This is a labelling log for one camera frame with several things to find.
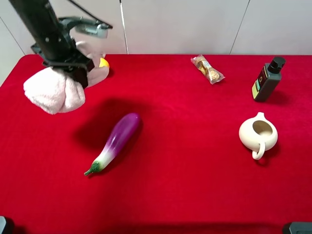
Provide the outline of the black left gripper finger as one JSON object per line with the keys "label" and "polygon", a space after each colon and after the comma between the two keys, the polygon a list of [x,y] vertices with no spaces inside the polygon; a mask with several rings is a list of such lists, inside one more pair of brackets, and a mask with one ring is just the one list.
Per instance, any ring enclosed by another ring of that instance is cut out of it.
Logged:
{"label": "black left gripper finger", "polygon": [[83,89],[85,89],[88,86],[87,72],[85,69],[75,68],[69,74],[74,81],[82,85]]}

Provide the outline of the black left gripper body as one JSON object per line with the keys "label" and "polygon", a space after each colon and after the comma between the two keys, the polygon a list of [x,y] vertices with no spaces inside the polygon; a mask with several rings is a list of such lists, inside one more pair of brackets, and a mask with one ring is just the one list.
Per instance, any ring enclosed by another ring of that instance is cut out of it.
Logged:
{"label": "black left gripper body", "polygon": [[74,45],[75,40],[70,40],[70,47],[66,48],[63,43],[56,44],[46,43],[46,47],[40,48],[38,43],[31,46],[32,51],[43,59],[45,67],[54,67],[67,72],[76,69],[83,69],[87,72],[91,71],[95,65],[91,58],[86,57]]}

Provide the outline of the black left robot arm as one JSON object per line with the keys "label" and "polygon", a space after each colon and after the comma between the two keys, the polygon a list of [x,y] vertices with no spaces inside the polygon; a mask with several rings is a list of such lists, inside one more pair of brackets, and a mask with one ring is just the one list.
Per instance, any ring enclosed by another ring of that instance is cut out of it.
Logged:
{"label": "black left robot arm", "polygon": [[95,66],[92,59],[80,52],[70,30],[93,24],[79,17],[57,18],[48,0],[11,0],[11,5],[35,40],[32,50],[40,55],[45,66],[61,67],[66,71],[81,68],[87,72]]}

